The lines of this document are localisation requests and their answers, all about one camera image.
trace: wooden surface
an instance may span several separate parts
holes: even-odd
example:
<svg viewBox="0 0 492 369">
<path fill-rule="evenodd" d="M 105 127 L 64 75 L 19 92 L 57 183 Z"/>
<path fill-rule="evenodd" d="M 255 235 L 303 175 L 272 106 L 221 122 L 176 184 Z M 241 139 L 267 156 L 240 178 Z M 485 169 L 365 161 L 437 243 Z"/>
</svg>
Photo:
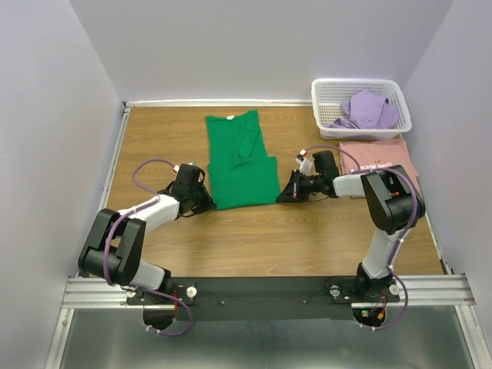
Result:
<svg viewBox="0 0 492 369">
<path fill-rule="evenodd" d="M 108 207 L 128 208 L 150 198 L 131 181 L 133 170 L 149 158 L 167 158 L 175 164 L 193 161 L 206 170 L 205 116 L 239 115 L 247 110 L 133 108 Z M 291 170 L 298 166 L 294 157 L 302 148 L 333 142 L 320 139 L 311 107 L 258 110 L 268 154 L 278 158 L 283 189 Z M 174 178 L 171 169 L 160 163 L 149 164 L 138 175 L 140 182 L 154 189 L 165 188 Z M 209 211 L 167 223 L 148 234 L 143 257 L 180 277 L 354 274 L 373 231 L 364 199 Z M 442 273 L 425 220 L 405 241 L 395 270 L 400 274 Z"/>
</svg>

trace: white plastic basket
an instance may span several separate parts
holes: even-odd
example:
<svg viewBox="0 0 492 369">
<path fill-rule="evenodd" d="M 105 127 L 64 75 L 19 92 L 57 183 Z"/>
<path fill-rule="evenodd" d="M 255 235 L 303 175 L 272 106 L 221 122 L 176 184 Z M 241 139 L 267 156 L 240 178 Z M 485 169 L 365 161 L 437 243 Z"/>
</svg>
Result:
<svg viewBox="0 0 492 369">
<path fill-rule="evenodd" d="M 340 103 L 363 90 L 387 96 L 400 113 L 394 129 L 328 128 L 325 125 L 343 118 Z M 412 128 L 407 103 L 398 83 L 387 79 L 322 78 L 311 86 L 314 118 L 324 140 L 386 140 Z"/>
</svg>

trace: robotic arm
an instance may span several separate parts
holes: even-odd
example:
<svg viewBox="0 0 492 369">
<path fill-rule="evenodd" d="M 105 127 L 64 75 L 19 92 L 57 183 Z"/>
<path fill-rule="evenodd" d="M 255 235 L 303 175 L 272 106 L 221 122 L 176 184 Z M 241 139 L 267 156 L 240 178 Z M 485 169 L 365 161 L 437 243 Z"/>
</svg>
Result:
<svg viewBox="0 0 492 369">
<path fill-rule="evenodd" d="M 291 179 L 277 202 L 303 202 L 314 193 L 330 198 L 365 197 L 376 229 L 369 251 L 357 268 L 355 294 L 361 300 L 379 295 L 392 283 L 391 268 L 401 242 L 418 219 L 424 216 L 424 201 L 400 165 L 339 175 L 331 151 L 317 152 L 313 154 L 313 160 L 317 175 L 309 175 L 312 167 L 309 160 L 302 154 L 296 157 L 301 167 L 292 171 Z"/>
<path fill-rule="evenodd" d="M 119 246 L 111 246 L 108 255 L 109 275 L 114 283 L 171 293 L 171 272 L 141 260 L 144 236 L 168 221 L 214 209 L 216 204 L 204 186 L 204 177 L 205 172 L 199 167 L 182 164 L 175 181 L 159 191 L 157 197 L 136 206 L 144 209 L 119 224 L 114 234 L 120 237 Z M 113 224 L 130 210 L 98 212 L 78 259 L 81 271 L 104 277 L 106 239 Z"/>
</svg>

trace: purple cable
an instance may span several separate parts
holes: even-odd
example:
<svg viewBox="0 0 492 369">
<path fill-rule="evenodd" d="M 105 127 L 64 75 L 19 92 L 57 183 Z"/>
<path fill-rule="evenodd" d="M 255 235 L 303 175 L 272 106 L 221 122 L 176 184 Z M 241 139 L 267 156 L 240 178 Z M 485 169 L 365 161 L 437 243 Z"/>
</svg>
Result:
<svg viewBox="0 0 492 369">
<path fill-rule="evenodd" d="M 154 196 L 157 196 L 158 193 L 157 191 L 153 190 L 152 188 L 150 187 L 147 187 L 147 186 L 144 186 L 142 183 L 140 183 L 139 181 L 137 181 L 137 178 L 136 178 L 136 175 L 137 173 L 140 171 L 140 169 L 142 169 L 145 165 L 147 165 L 148 163 L 155 163 L 155 162 L 159 162 L 159 163 L 165 163 L 167 165 L 170 165 L 171 168 L 174 168 L 175 165 L 172 164 L 170 161 L 168 160 L 165 160 L 165 159 L 159 159 L 159 158 L 156 158 L 156 159 L 149 159 L 147 161 L 144 161 L 143 163 L 141 163 L 134 171 L 133 171 L 133 175 L 131 175 L 131 179 L 133 181 L 133 183 L 135 183 L 137 185 L 137 187 L 141 188 L 142 190 L 146 190 L 147 192 L 150 192 L 151 194 L 153 194 Z"/>
<path fill-rule="evenodd" d="M 144 161 L 143 163 L 141 163 L 133 171 L 133 174 L 131 175 L 131 179 L 133 180 L 133 183 L 135 183 L 142 190 L 146 190 L 146 191 L 150 192 L 151 194 L 153 194 L 154 196 L 156 196 L 156 198 L 154 198 L 154 200 L 148 202 L 147 204 L 142 204 L 139 207 L 135 208 L 134 210 L 127 211 L 126 213 L 124 213 L 123 215 L 121 215 L 115 221 L 115 223 L 111 226 L 111 228 L 109 230 L 109 233 L 108 233 L 108 236 L 107 236 L 107 238 L 105 240 L 105 253 L 104 253 L 104 257 L 102 259 L 102 271 L 103 271 L 103 275 L 105 277 L 106 282 L 110 286 L 114 285 L 114 283 L 112 282 L 111 276 L 109 275 L 109 263 L 108 263 L 108 259 L 109 259 L 109 250 L 111 249 L 111 240 L 115 236 L 116 229 L 118 228 L 118 226 L 120 225 L 120 223 L 123 220 L 125 220 L 126 218 L 128 218 L 130 215 L 136 214 L 139 211 L 142 211 L 142 210 L 144 210 L 146 208 L 150 208 L 152 205 L 155 205 L 155 204 L 157 204 L 159 202 L 159 199 L 157 198 L 157 196 L 158 196 L 157 191 L 155 191 L 155 190 L 153 190 L 153 189 L 151 189 L 151 188 L 149 188 L 147 186 L 142 185 L 136 179 L 136 175 L 137 175 L 138 171 L 140 171 L 140 169 L 142 169 L 148 163 L 152 163 L 152 162 L 156 162 L 156 161 L 161 162 L 161 163 L 165 163 L 167 165 L 170 165 L 173 168 L 175 167 L 170 161 L 167 161 L 165 159 L 158 159 L 158 158 L 156 158 L 156 159 L 150 159 L 150 160 L 147 160 L 147 161 Z M 153 328 L 151 326 L 148 326 L 148 329 L 149 330 L 154 331 L 154 332 L 156 332 L 158 334 L 161 334 L 161 335 L 164 335 L 164 336 L 181 336 L 182 334 L 186 333 L 191 328 L 191 326 L 193 325 L 193 314 L 191 313 L 190 308 L 183 301 L 181 301 L 179 298 L 176 298 L 175 296 L 172 296 L 170 294 L 164 294 L 164 293 L 159 292 L 159 291 L 149 290 L 147 288 L 144 288 L 144 291 L 146 291 L 146 292 L 148 292 L 150 294 L 155 294 L 157 296 L 161 296 L 163 298 L 167 298 L 169 300 L 173 300 L 173 301 L 177 302 L 178 304 L 180 304 L 186 310 L 186 312 L 188 313 L 188 316 L 190 317 L 190 319 L 188 321 L 188 325 L 186 326 L 186 328 L 183 329 L 182 331 L 179 331 L 179 332 L 167 333 L 165 331 L 160 331 L 158 329 L 155 329 L 155 328 Z"/>
<path fill-rule="evenodd" d="M 354 158 L 354 156 L 351 153 L 346 152 L 343 148 L 339 148 L 338 146 L 335 146 L 335 145 L 319 144 L 319 145 L 310 146 L 309 148 L 305 148 L 304 150 L 306 152 L 308 152 L 308 151 L 312 150 L 313 148 L 334 148 L 335 150 L 338 150 L 339 152 L 346 154 L 350 159 L 352 159 L 352 161 L 357 165 L 358 171 L 360 171 L 360 169 L 361 169 L 361 165 L 359 164 L 357 159 Z"/>
<path fill-rule="evenodd" d="M 147 288 L 145 288 L 144 291 L 149 292 L 151 294 L 156 294 L 157 296 L 161 296 L 162 298 L 168 298 L 169 300 L 173 300 L 173 301 L 177 302 L 186 310 L 186 312 L 188 313 L 188 316 L 190 317 L 188 320 L 188 325 L 182 331 L 179 331 L 179 332 L 161 331 L 161 330 L 158 330 L 158 329 L 152 327 L 151 325 L 147 326 L 148 330 L 153 331 L 157 334 L 161 334 L 163 336 L 181 336 L 184 333 L 186 333 L 187 331 L 189 331 L 189 329 L 193 325 L 193 314 L 191 313 L 190 308 L 182 300 L 180 300 L 179 298 L 176 298 L 175 296 L 173 296 L 171 294 L 163 294 L 162 292 L 155 291 L 155 290 L 148 290 Z"/>
</svg>

